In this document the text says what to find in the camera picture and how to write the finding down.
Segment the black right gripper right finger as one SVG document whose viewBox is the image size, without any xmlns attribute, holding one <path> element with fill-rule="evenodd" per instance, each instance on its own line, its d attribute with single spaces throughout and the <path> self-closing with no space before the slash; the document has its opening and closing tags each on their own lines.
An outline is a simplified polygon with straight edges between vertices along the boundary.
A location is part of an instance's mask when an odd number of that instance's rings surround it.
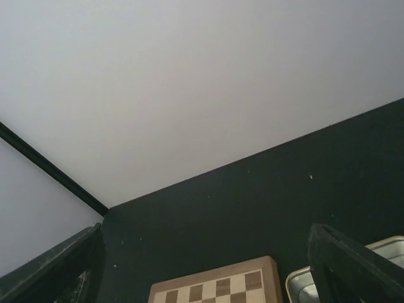
<svg viewBox="0 0 404 303">
<path fill-rule="evenodd" d="M 403 302 L 403 268 L 328 225 L 312 225 L 308 260 L 320 302 Z"/>
</svg>

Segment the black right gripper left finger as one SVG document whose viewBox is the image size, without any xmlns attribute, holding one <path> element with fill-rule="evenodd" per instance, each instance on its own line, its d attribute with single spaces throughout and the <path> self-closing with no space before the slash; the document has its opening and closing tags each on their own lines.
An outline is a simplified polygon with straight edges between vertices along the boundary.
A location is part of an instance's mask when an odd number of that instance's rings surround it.
<svg viewBox="0 0 404 303">
<path fill-rule="evenodd" d="M 87 227 L 1 277 L 1 302 L 55 302 L 85 274 L 78 302 L 95 302 L 104 272 L 101 224 Z"/>
</svg>

